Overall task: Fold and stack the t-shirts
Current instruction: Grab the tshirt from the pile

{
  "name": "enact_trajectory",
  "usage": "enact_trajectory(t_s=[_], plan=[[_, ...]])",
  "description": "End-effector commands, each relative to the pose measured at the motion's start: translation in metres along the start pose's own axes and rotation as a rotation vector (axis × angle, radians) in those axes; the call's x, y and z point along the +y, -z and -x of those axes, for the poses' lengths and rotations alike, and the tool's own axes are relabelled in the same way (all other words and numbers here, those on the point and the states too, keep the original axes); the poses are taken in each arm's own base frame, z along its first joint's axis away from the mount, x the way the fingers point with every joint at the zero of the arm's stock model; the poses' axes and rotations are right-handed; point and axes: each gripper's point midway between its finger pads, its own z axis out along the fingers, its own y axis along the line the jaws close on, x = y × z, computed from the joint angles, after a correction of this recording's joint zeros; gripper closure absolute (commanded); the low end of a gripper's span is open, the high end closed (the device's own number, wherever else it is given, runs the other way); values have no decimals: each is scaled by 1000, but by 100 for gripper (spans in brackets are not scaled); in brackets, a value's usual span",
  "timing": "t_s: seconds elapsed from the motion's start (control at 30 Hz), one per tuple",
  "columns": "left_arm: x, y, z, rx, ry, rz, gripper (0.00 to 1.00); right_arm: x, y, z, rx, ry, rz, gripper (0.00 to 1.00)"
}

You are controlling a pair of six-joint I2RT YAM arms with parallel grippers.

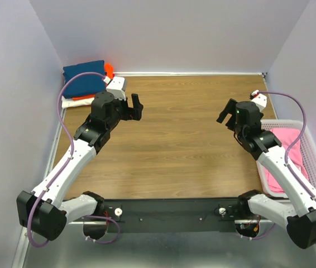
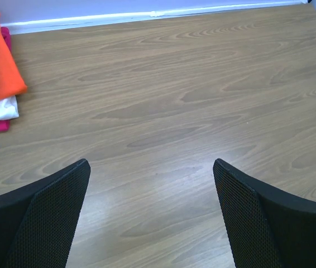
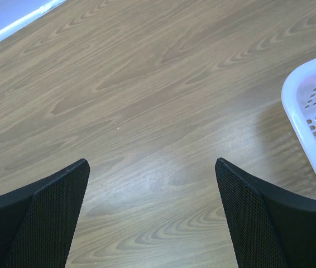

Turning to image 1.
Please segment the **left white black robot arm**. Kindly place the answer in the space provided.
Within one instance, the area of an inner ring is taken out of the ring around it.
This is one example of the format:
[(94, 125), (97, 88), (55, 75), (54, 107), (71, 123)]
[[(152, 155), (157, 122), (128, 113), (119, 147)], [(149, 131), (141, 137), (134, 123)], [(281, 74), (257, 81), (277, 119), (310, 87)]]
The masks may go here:
[(84, 123), (71, 137), (70, 147), (48, 176), (31, 192), (19, 193), (16, 203), (20, 225), (27, 228), (30, 242), (33, 233), (47, 241), (58, 238), (65, 226), (82, 217), (92, 221), (103, 214), (104, 199), (92, 192), (65, 200), (67, 191), (81, 173), (108, 142), (111, 132), (120, 121), (139, 121), (143, 104), (138, 94), (132, 94), (132, 107), (112, 93), (102, 91), (95, 95), (91, 111)]

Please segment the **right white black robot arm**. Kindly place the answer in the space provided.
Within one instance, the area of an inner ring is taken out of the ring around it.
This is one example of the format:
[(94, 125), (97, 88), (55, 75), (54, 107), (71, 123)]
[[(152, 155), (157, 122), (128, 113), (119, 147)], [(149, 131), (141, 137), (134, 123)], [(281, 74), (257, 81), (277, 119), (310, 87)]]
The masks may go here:
[(265, 194), (251, 190), (238, 197), (237, 214), (244, 219), (256, 214), (286, 229), (290, 239), (300, 248), (316, 244), (316, 189), (287, 157), (274, 133), (262, 128), (262, 110), (266, 99), (237, 102), (230, 99), (217, 122), (227, 115), (226, 126), (233, 131), (241, 147), (266, 168), (283, 188), (291, 206), (283, 205)]

